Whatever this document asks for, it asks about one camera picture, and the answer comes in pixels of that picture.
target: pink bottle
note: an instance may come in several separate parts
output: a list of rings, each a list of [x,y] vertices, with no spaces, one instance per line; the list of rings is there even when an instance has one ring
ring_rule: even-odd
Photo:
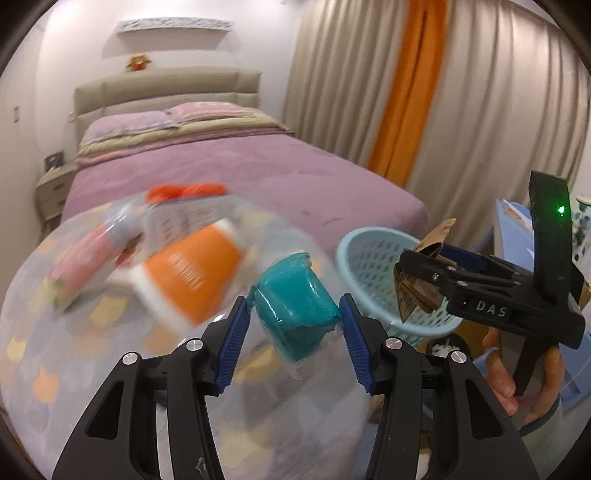
[[[53,305],[66,309],[125,246],[142,233],[141,212],[126,205],[86,235],[47,276]]]

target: curtain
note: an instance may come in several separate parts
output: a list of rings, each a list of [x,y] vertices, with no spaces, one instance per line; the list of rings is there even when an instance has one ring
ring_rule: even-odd
[[[503,0],[454,0],[437,92],[407,190],[474,249],[495,198],[527,205],[531,170],[577,173],[589,75],[557,28]]]
[[[285,100],[296,137],[366,166],[388,102],[405,0],[310,0]]]
[[[447,0],[410,0],[392,92],[369,169],[404,187],[413,169],[443,59]]]

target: laundry basket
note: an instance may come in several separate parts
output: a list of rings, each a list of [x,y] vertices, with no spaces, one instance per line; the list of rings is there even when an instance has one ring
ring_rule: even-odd
[[[418,240],[390,228],[360,228],[347,234],[337,249],[339,271],[359,311],[382,322],[391,336],[417,347],[452,333],[462,319],[448,314],[447,299],[432,314],[416,308],[402,323],[394,291],[394,264]]]

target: pink pillow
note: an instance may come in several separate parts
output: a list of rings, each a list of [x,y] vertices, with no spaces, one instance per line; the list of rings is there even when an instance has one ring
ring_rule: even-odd
[[[170,108],[167,112],[179,124],[218,118],[252,116],[243,107],[229,102],[189,102]]]
[[[85,147],[91,143],[102,142],[110,138],[179,127],[180,125],[168,113],[156,110],[109,115],[92,122],[88,130],[86,130],[80,146]]]

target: metal screw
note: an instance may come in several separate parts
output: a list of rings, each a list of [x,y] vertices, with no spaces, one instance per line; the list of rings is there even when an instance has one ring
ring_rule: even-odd
[[[402,348],[402,340],[394,337],[387,338],[386,347],[390,350],[400,350]]]
[[[134,352],[126,353],[123,356],[123,363],[125,365],[133,365],[138,361],[138,354]]]
[[[455,350],[452,352],[452,360],[457,364],[462,364],[466,360],[468,360],[468,357],[466,356],[465,353],[463,353],[459,350]]]
[[[201,350],[201,348],[203,348],[203,342],[198,338],[194,338],[187,342],[187,350],[191,352],[196,352],[197,350]]]

